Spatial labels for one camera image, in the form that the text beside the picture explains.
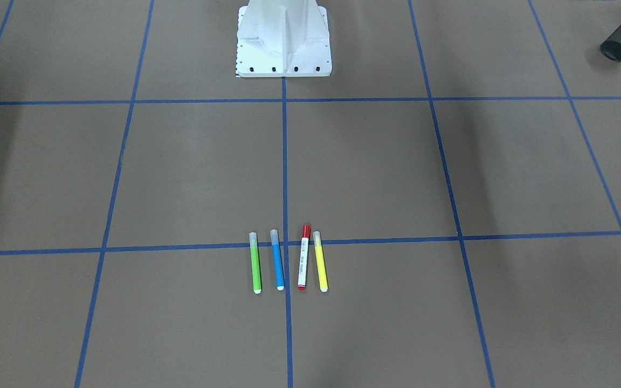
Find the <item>red and white marker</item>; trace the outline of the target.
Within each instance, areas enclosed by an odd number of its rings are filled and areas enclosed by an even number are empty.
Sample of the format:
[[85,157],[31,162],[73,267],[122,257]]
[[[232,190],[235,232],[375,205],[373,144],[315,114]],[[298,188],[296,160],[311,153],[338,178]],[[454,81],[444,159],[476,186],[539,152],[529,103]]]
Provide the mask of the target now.
[[309,238],[311,234],[311,226],[309,224],[303,224],[301,228],[301,240],[300,240],[300,265],[298,271],[298,280],[296,281],[296,287],[298,290],[306,289],[307,272],[308,272],[308,248]]

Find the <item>yellow marker pen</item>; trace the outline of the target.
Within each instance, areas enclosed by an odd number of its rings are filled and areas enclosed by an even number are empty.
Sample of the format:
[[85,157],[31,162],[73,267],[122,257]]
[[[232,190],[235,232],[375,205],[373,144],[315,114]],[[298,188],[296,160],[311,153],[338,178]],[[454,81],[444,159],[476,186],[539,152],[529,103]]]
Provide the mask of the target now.
[[321,240],[320,231],[313,231],[314,251],[319,279],[320,292],[326,293],[329,290],[328,278],[326,274],[325,252]]

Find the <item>green marker pen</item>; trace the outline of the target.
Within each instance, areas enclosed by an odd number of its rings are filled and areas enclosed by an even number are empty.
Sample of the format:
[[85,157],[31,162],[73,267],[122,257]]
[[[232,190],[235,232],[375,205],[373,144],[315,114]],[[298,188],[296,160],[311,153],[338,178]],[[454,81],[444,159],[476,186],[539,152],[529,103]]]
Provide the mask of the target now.
[[257,233],[249,233],[250,261],[251,261],[251,278],[252,291],[258,295],[262,292],[261,270],[259,260],[259,249],[257,245]]

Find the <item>blue marker pen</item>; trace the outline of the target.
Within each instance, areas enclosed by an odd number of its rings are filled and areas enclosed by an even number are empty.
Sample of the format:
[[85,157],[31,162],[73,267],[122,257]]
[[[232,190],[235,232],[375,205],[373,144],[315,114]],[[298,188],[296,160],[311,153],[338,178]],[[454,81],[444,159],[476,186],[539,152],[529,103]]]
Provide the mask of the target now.
[[276,289],[283,292],[285,289],[284,268],[281,257],[281,246],[277,229],[270,230],[271,248],[273,251],[274,282]]

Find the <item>white metal mount base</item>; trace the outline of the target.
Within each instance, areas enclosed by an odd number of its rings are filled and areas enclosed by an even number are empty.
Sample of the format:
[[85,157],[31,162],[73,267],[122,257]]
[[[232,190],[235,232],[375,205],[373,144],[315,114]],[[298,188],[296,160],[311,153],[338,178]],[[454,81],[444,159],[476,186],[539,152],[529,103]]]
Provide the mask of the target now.
[[249,1],[238,9],[238,77],[328,77],[328,12],[316,1]]

